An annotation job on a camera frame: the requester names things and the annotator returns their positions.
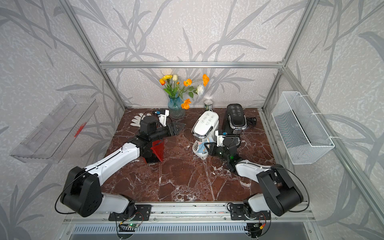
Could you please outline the red coffee machine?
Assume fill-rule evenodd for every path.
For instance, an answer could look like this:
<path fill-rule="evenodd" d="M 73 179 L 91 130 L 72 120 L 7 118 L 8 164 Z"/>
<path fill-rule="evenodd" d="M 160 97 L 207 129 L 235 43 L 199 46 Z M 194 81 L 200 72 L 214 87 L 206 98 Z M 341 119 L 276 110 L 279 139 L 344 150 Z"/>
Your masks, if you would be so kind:
<path fill-rule="evenodd" d="M 143 158 L 147 164 L 161 163 L 164 161 L 164 148 L 163 140 L 152 142 L 145 148 Z"/>

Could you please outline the white coffee machine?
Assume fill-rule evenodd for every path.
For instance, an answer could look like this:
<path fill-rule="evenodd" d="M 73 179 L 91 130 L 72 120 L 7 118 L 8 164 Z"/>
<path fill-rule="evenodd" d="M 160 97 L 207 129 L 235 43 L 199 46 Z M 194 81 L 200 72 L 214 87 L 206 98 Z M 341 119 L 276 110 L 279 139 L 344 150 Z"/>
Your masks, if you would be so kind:
<path fill-rule="evenodd" d="M 204 112 L 194 127 L 192 128 L 192 134 L 195 138 L 195 143 L 193 144 L 193 153 L 196 154 L 202 160 L 205 160 L 208 157 L 208 151 L 205 154 L 197 153 L 198 142 L 210 143 L 216 142 L 215 131 L 219 127 L 219 115 L 215 112 L 206 111 Z"/>

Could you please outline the black coffee machine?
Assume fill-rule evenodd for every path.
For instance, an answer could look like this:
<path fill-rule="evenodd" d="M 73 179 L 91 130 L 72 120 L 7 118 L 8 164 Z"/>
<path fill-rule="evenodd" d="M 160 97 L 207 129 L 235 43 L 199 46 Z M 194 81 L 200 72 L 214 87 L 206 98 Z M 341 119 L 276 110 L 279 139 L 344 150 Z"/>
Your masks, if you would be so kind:
<path fill-rule="evenodd" d="M 229 104 L 225 112 L 222 130 L 228 135 L 240 135 L 247 128 L 244 109 L 240 104 Z"/>

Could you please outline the colourful striped cloth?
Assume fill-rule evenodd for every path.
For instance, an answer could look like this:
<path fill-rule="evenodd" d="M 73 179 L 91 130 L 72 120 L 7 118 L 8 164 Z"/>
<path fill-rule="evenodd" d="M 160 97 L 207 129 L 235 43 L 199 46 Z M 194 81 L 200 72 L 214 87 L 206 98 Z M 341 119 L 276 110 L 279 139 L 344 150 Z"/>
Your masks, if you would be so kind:
<path fill-rule="evenodd" d="M 198 142 L 198 146 L 197 146 L 197 153 L 198 154 L 205 154 L 207 152 L 206 148 L 205 148 L 205 143 L 203 142 Z"/>

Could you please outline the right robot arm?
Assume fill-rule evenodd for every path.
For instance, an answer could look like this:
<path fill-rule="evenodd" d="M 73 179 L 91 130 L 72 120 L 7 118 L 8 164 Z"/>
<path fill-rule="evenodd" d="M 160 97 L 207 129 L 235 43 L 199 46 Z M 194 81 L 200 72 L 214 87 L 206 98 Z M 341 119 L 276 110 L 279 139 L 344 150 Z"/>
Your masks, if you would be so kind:
<path fill-rule="evenodd" d="M 220 138 L 204 144 L 208 154 L 219 157 L 226 162 L 230 172 L 258 183 L 261 188 L 260 194 L 243 201 L 242 212 L 248 219 L 267 211 L 282 216 L 304 201 L 302 192 L 291 178 L 291 171 L 279 164 L 264 166 L 245 160 L 238 154 L 238 146 L 233 138 Z"/>

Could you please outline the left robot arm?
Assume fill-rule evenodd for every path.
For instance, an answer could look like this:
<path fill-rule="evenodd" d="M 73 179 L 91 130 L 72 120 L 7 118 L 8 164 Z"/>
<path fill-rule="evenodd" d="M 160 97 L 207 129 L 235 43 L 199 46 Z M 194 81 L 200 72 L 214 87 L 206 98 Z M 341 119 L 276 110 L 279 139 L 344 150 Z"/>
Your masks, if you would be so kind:
<path fill-rule="evenodd" d="M 154 148 L 162 139 L 178 135 L 185 127 L 183 123 L 166 121 L 164 115 L 144 117 L 138 135 L 118 150 L 85 168 L 71 169 L 57 201 L 84 218 L 99 212 L 121 215 L 124 219 L 134 216 L 137 211 L 134 200 L 103 193 L 101 187 L 115 172 L 139 157 L 151 163 L 160 159 Z"/>

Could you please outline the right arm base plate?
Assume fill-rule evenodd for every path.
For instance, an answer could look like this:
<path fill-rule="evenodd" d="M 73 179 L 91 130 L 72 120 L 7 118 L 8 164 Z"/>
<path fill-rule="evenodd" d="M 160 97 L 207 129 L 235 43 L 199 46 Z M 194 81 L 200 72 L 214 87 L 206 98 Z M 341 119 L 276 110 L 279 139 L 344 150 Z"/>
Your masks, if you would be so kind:
<path fill-rule="evenodd" d="M 256 220 L 256 221 L 269 221 L 271 219 L 270 211 L 260 211 L 254 212 L 251 207 L 245 204 L 234 204 L 228 203 L 227 210 L 231 214 L 231 220 L 240 221 L 240 220 Z"/>

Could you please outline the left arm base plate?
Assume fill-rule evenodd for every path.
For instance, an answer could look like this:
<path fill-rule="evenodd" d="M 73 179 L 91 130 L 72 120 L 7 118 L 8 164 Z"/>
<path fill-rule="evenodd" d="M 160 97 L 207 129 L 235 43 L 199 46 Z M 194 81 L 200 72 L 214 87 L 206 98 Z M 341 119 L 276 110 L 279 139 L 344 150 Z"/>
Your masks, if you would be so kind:
<path fill-rule="evenodd" d="M 122 213 L 112 212 L 109 215 L 108 221 L 148 221 L 151 214 L 152 205 L 133 204 L 129 205 Z"/>

